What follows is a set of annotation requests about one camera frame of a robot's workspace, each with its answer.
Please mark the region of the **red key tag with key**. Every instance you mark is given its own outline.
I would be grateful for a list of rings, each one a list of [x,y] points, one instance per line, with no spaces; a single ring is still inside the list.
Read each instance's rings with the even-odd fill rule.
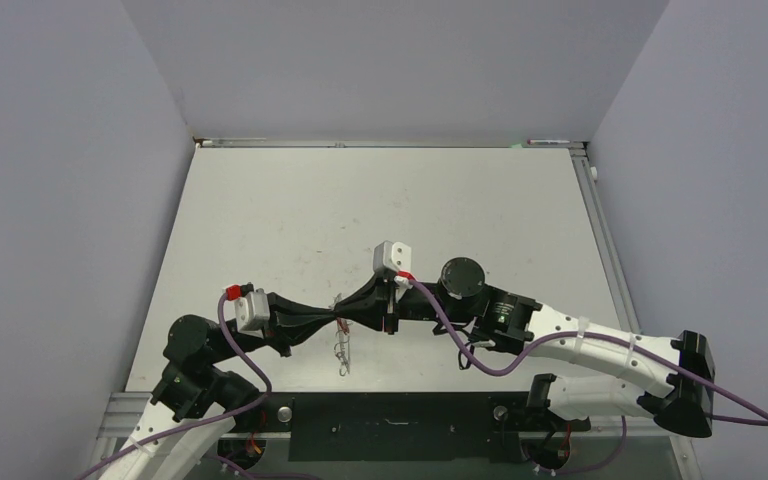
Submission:
[[[342,333],[344,333],[344,334],[349,334],[350,333],[349,322],[346,319],[337,318],[336,319],[336,323],[337,323],[338,329]]]

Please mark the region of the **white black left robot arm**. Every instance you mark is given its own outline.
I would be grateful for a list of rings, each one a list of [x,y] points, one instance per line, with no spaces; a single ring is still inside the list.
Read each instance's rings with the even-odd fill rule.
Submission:
[[[81,473],[88,479],[171,479],[188,473],[224,433],[249,428],[274,391],[251,352],[288,356],[335,321],[310,307],[248,285],[220,295],[217,318],[185,315],[170,327],[168,363],[123,446]]]

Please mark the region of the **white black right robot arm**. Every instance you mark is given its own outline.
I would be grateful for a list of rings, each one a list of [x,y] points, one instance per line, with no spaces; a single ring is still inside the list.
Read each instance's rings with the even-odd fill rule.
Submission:
[[[592,377],[535,376],[524,404],[527,419],[539,428],[560,419],[626,415],[650,418],[686,437],[713,433],[715,366],[704,335],[685,330],[676,337],[653,337],[570,316],[487,284],[484,269],[466,257],[449,260],[435,283],[380,266],[334,310],[388,334],[401,320],[435,321],[451,337],[468,324],[466,336],[455,339],[468,360],[484,348],[514,355],[514,366],[536,356],[594,371]]]

